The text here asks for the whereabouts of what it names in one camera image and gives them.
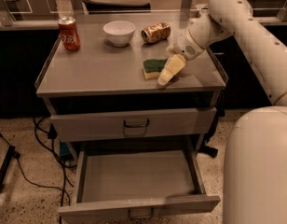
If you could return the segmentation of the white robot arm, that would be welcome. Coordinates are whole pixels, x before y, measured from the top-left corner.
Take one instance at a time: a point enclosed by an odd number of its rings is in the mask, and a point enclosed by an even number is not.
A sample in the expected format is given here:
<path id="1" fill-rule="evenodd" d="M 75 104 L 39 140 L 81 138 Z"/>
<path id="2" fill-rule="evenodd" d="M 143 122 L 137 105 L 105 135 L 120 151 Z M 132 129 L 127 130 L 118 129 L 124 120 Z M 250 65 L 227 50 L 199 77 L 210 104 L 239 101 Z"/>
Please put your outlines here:
<path id="1" fill-rule="evenodd" d="M 287 224 L 287 47 L 253 17 L 246 0 L 209 0 L 207 11 L 168 47 L 182 63 L 233 36 L 268 107 L 243 115 L 225 148 L 223 224 Z"/>

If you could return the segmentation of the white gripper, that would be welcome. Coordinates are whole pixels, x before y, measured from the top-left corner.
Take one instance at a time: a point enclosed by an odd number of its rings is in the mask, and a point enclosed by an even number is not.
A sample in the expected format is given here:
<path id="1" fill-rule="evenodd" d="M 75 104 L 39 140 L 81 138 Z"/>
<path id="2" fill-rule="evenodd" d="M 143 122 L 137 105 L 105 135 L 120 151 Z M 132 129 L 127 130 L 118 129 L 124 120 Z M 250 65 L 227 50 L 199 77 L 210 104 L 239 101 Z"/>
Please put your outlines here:
<path id="1" fill-rule="evenodd" d="M 189 29 L 185 29 L 182 35 L 174 41 L 174 45 L 167 46 L 166 51 L 169 54 L 176 54 L 170 56 L 160 72 L 157 79 L 160 86 L 166 86 L 185 67 L 186 61 L 196 59 L 204 51 L 204 48 L 200 47 L 192 38 Z"/>

